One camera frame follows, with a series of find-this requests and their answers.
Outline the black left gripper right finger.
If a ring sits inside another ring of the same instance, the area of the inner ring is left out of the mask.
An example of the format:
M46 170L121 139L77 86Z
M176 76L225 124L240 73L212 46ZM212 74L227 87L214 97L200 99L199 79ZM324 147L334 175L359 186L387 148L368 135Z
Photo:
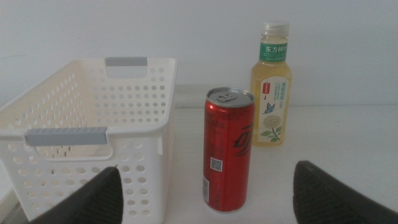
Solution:
M364 196L309 161L296 164L293 192L298 223L397 223L397 212Z

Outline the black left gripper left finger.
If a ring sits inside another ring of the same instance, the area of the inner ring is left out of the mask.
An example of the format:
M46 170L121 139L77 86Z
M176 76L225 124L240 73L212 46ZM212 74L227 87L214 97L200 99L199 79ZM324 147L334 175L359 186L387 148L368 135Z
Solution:
M120 224L123 209L119 170L107 167L30 224Z

